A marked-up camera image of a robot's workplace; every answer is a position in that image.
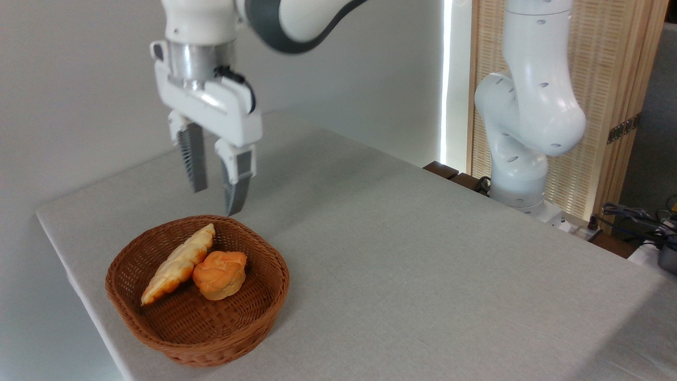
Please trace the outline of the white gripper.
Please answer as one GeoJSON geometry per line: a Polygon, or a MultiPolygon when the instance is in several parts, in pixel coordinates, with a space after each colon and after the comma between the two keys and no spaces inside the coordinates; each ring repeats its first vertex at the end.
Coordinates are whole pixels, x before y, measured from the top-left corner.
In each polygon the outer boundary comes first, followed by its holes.
{"type": "Polygon", "coordinates": [[[154,63],[155,82],[168,116],[172,145],[178,146],[194,193],[208,187],[203,128],[220,139],[226,215],[242,211],[251,178],[257,173],[256,146],[263,136],[261,114],[252,110],[252,91],[234,80],[208,80],[201,88],[178,85],[169,66],[154,63]]]}

